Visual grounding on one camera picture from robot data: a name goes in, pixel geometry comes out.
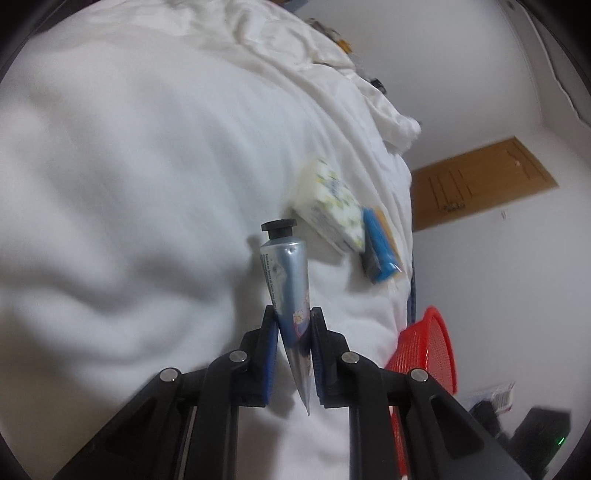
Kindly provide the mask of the silver hand cream tube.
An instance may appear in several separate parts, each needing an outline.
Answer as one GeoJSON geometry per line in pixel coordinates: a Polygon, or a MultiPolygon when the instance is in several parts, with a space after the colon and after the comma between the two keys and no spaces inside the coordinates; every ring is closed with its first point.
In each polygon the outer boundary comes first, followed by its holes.
{"type": "Polygon", "coordinates": [[[311,306],[307,243],[294,235],[294,219],[266,222],[259,249],[294,385],[305,408],[311,403],[311,306]]]}

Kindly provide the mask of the red mesh basket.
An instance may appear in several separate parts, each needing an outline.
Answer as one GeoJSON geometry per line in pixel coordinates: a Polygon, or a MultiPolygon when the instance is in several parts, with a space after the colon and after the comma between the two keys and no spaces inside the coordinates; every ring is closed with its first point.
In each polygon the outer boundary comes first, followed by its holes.
{"type": "Polygon", "coordinates": [[[407,374],[426,370],[450,394],[458,392],[457,368],[452,342],[440,311],[430,306],[423,318],[402,331],[387,370],[407,374]]]}

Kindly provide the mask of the black device with green light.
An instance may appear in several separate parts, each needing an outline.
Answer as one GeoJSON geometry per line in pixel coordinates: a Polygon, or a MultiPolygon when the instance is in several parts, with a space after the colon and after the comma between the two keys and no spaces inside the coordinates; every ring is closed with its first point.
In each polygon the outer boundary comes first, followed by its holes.
{"type": "Polygon", "coordinates": [[[571,430],[571,413],[533,407],[509,436],[493,404],[484,400],[470,409],[475,420],[503,447],[531,479],[543,479],[571,430]]]}

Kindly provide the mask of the blue yellow red cloth pack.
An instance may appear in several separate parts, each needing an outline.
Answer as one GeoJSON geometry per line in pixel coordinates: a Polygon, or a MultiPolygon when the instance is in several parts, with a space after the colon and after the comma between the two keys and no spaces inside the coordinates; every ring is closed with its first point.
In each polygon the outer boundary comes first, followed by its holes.
{"type": "Polygon", "coordinates": [[[400,255],[389,223],[380,208],[363,208],[365,251],[363,272],[373,284],[386,282],[401,273],[400,255]]]}

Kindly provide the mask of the floral tissue pack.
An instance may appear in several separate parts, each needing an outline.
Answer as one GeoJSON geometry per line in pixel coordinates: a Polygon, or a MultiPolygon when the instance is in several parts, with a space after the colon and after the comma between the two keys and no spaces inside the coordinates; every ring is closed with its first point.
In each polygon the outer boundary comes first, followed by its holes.
{"type": "Polygon", "coordinates": [[[291,205],[339,254],[365,251],[362,206],[324,159],[305,167],[291,205]]]}

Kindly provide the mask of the brown wooden door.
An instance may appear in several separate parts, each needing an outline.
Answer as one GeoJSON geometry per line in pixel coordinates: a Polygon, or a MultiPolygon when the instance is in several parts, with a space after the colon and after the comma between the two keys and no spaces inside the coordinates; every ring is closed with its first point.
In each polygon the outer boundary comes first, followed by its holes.
{"type": "Polygon", "coordinates": [[[558,186],[516,137],[422,167],[412,177],[415,232],[558,186]]]}

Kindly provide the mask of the white duvet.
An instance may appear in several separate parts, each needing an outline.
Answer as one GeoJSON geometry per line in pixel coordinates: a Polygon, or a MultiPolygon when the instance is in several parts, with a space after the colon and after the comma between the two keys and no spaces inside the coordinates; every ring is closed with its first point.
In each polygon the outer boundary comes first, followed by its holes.
{"type": "Polygon", "coordinates": [[[259,325],[260,227],[315,161],[409,265],[420,131],[267,1],[102,1],[32,37],[1,84],[1,430],[25,471],[259,325]]]}

